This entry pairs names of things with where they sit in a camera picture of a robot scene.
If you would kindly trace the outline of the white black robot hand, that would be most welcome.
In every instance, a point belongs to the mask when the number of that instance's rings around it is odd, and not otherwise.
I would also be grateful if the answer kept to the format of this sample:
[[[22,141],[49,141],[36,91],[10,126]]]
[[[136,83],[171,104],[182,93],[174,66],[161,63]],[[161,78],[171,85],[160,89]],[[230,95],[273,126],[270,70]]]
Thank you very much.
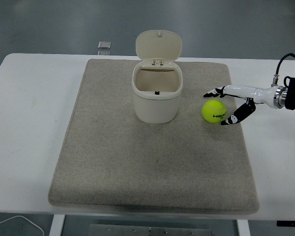
[[[254,88],[245,86],[227,85],[205,93],[204,98],[224,97],[226,95],[245,99],[245,103],[237,108],[230,117],[221,121],[221,125],[237,124],[248,118],[256,110],[256,104],[267,104],[276,107],[275,92],[278,86],[272,88]]]

